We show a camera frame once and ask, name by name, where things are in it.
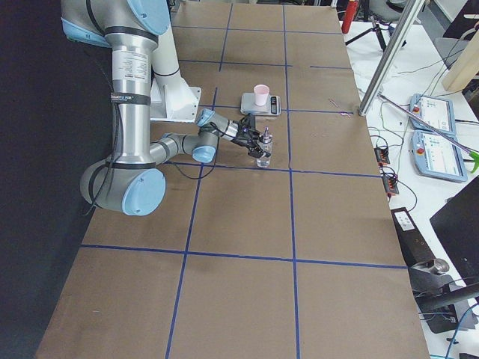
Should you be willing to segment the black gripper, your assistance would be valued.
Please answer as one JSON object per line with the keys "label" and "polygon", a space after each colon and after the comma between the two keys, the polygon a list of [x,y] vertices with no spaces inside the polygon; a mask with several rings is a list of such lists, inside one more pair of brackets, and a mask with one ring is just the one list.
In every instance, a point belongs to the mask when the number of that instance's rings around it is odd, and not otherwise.
{"label": "black gripper", "polygon": [[237,133],[231,140],[232,143],[241,147],[246,147],[248,155],[253,158],[270,157],[270,152],[263,148],[270,148],[270,134],[260,133],[259,131],[242,132],[238,127]]}

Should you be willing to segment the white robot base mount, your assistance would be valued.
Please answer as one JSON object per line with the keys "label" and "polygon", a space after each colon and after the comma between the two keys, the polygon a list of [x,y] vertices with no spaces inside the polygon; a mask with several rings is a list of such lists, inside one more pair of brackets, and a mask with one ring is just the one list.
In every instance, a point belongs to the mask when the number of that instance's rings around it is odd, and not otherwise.
{"label": "white robot base mount", "polygon": [[151,55],[154,75],[150,91],[152,121],[194,123],[201,89],[190,87],[180,72],[171,25],[158,37]]}

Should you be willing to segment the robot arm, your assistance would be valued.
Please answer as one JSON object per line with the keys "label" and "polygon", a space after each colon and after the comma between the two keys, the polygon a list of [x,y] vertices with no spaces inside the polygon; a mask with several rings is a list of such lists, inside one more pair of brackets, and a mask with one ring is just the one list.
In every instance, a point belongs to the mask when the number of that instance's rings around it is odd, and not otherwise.
{"label": "robot arm", "polygon": [[148,215],[165,195],[159,165],[181,154],[209,163],[220,140],[270,157],[253,115],[229,120],[198,109],[201,91],[181,76],[166,1],[63,1],[61,21],[69,40],[112,51],[113,144],[82,175],[90,205]]}

